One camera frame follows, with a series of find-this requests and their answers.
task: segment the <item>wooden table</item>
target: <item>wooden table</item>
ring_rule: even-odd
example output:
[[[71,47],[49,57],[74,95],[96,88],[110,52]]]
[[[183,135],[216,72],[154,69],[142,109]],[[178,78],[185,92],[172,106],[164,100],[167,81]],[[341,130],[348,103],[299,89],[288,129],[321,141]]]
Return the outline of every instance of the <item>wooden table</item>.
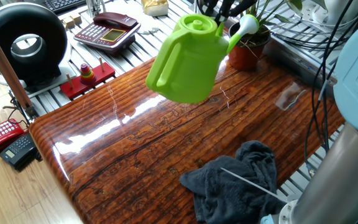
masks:
[[[249,140],[275,152],[278,185],[302,164],[311,88],[268,57],[252,72],[226,60],[201,103],[149,90],[150,60],[35,120],[30,133],[85,223],[196,223],[179,176]],[[335,105],[328,122],[330,134],[344,122]],[[319,145],[313,128],[308,152]]]

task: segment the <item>red telephone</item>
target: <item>red telephone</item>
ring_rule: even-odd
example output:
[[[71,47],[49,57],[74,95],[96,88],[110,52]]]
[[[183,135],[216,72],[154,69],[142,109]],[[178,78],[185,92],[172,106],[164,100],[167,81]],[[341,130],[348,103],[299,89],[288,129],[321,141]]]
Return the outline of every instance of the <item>red telephone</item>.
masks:
[[[139,29],[140,23],[134,18],[104,12],[93,18],[93,22],[77,33],[74,39],[114,55],[135,41],[135,33]]]
[[[24,134],[15,119],[0,124],[0,151]]]

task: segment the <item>watering can handle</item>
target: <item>watering can handle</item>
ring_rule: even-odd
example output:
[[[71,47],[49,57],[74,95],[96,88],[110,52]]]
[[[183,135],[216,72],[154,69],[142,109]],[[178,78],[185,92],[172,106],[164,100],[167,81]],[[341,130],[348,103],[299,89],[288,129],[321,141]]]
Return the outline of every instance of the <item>watering can handle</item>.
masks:
[[[161,46],[160,52],[154,61],[153,67],[151,68],[150,73],[146,78],[146,85],[151,90],[157,90],[160,88],[160,86],[157,86],[157,82],[161,77],[162,70],[167,64],[169,56],[171,56],[173,48],[176,46],[176,44],[187,38],[189,34],[190,32],[188,30],[180,29],[173,32],[165,39]]]

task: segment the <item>green watering can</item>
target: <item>green watering can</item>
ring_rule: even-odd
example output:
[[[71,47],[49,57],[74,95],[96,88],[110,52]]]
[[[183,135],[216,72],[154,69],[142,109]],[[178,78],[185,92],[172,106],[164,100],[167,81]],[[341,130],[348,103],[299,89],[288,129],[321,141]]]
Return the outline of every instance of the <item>green watering can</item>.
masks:
[[[223,37],[223,23],[199,14],[185,15],[177,22],[146,78],[146,85],[169,100],[197,103],[206,99],[214,86],[219,64],[244,34],[256,33],[259,23],[245,15],[241,28],[229,41]]]

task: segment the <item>wooden floor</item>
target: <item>wooden floor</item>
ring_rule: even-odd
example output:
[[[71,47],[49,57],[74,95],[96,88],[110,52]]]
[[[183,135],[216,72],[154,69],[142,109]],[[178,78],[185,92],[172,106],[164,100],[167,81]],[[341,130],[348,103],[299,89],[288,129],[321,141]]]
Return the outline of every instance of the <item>wooden floor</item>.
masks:
[[[6,86],[0,85],[0,123],[11,113],[10,109],[2,108],[11,106],[9,101]],[[23,119],[18,111],[13,118]],[[33,161],[19,173],[0,158],[0,223],[82,222],[57,187],[45,162]]]

